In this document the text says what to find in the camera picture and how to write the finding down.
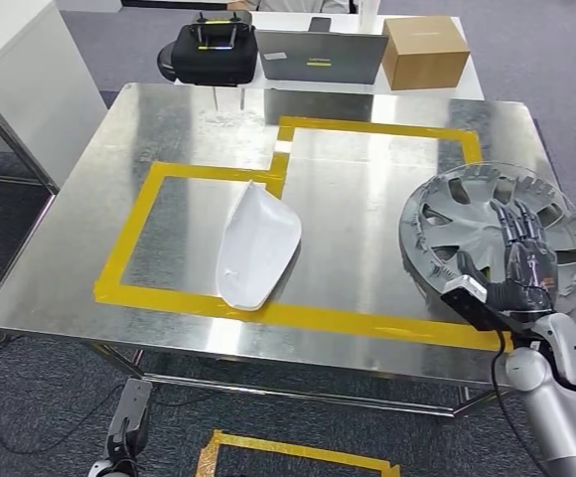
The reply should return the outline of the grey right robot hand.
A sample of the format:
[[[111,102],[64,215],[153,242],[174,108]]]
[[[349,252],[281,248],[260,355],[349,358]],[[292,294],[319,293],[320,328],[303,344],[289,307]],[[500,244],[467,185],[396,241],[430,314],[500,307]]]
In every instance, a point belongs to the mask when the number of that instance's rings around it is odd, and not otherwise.
[[[501,312],[552,312],[558,296],[556,253],[546,241],[539,217],[517,200],[518,210],[493,199],[504,241],[505,279],[492,282],[477,269],[467,251],[457,253],[459,270],[487,292],[486,303]]]

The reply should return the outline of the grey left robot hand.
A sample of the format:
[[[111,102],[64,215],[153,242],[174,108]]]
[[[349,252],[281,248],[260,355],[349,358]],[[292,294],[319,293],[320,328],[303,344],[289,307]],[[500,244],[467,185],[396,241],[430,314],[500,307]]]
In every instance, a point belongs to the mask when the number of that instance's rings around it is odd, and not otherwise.
[[[107,458],[112,463],[137,463],[136,451],[130,440],[130,419],[124,417],[119,426],[108,432]]]

